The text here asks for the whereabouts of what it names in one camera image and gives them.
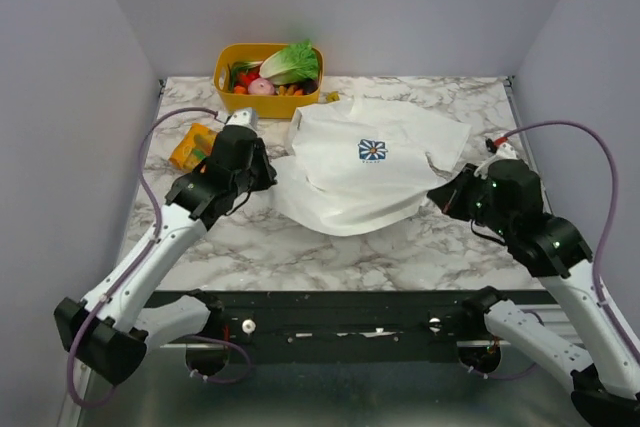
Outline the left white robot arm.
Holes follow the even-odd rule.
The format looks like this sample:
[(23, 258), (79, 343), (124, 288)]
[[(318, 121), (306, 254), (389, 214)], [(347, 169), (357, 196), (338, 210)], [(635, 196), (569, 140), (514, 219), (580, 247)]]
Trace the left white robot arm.
[(127, 380), (154, 348), (187, 335), (214, 340), (222, 319), (200, 293), (159, 309), (147, 301), (180, 257), (238, 198), (276, 182), (255, 126), (227, 123), (210, 156), (179, 177), (156, 219), (121, 263), (81, 300), (64, 298), (55, 324), (70, 360), (80, 360), (113, 386)]

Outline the gold round brooch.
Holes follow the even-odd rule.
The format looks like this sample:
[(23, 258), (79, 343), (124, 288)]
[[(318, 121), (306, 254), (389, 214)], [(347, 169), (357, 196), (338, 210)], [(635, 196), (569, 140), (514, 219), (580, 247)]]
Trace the gold round brooch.
[(339, 93), (338, 92), (330, 92), (330, 93), (328, 93), (326, 95), (325, 100), (328, 103), (339, 101), (340, 100)]

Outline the white t-shirt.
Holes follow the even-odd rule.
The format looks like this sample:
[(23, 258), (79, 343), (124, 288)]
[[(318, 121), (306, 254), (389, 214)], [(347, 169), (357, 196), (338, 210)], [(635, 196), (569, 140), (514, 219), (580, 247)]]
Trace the white t-shirt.
[(331, 236), (372, 232), (414, 215), (444, 184), (470, 125), (404, 101), (355, 98), (294, 113), (273, 160), (271, 207)]

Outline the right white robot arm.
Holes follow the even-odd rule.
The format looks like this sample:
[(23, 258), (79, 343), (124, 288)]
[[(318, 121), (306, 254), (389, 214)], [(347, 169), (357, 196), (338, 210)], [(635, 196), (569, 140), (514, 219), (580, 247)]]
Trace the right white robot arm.
[(581, 343), (552, 332), (493, 287), (465, 299), (442, 325), (474, 339), (490, 334), (507, 341), (569, 392), (589, 425), (638, 425), (639, 362), (631, 352), (637, 343), (607, 315), (610, 304), (598, 297), (593, 255), (578, 229), (545, 212), (538, 174), (522, 160), (468, 164), (427, 197), (442, 214), (497, 234), (551, 294)]

